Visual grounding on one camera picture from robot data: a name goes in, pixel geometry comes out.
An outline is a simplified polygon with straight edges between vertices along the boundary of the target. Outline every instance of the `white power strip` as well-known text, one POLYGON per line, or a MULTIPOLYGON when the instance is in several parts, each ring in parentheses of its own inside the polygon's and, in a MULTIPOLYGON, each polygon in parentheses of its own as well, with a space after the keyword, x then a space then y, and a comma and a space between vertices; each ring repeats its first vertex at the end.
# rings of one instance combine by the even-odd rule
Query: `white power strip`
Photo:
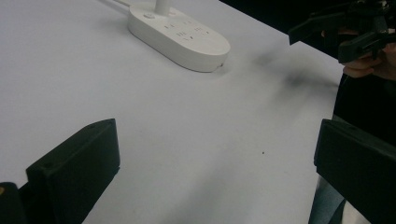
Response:
POLYGON ((226 38, 169 7, 169 1, 130 5, 128 28, 173 62, 198 72, 222 66, 231 48, 226 38))

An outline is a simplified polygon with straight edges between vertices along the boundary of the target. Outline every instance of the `white table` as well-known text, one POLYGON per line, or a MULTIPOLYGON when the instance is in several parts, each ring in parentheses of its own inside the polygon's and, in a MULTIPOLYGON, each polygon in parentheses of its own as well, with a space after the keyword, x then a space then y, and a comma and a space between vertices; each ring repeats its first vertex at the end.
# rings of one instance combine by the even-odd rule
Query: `white table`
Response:
POLYGON ((169 61, 111 0, 0 2, 0 181, 115 118, 120 172, 84 223, 307 223, 341 66, 220 1, 173 2, 229 40, 223 67, 169 61))

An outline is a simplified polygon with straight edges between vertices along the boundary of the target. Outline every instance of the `black object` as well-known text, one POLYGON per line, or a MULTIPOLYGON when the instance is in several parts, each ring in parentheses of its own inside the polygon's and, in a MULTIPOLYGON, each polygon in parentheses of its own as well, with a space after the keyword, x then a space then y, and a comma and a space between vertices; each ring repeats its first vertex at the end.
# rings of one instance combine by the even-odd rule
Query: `black object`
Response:
POLYGON ((396 147, 339 121, 323 120, 317 172, 372 223, 396 223, 396 147))
POLYGON ((119 169, 115 120, 88 125, 29 166, 22 188, 0 184, 0 223, 80 224, 119 169))
POLYGON ((347 28, 359 35, 338 47, 338 62, 348 63, 367 53, 375 59, 388 43, 396 42, 396 34, 389 33, 389 28, 395 27, 395 8, 395 0, 355 0, 325 8, 289 30, 290 44, 324 31, 325 45, 337 47, 338 30, 347 28))

